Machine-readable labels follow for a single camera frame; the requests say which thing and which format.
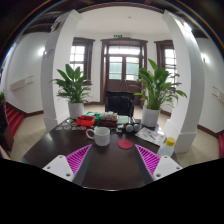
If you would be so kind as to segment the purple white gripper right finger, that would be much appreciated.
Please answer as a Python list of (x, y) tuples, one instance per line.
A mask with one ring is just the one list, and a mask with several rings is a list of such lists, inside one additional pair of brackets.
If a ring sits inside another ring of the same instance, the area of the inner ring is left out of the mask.
[(140, 145), (135, 145), (135, 155), (145, 184), (152, 183), (182, 169), (169, 156), (159, 156)]

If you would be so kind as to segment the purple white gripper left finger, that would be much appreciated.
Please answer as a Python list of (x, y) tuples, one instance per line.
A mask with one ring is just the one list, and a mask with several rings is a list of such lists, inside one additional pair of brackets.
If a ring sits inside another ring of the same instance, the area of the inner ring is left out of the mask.
[(91, 147), (89, 144), (67, 156), (58, 155), (44, 170), (81, 186), (92, 156)]

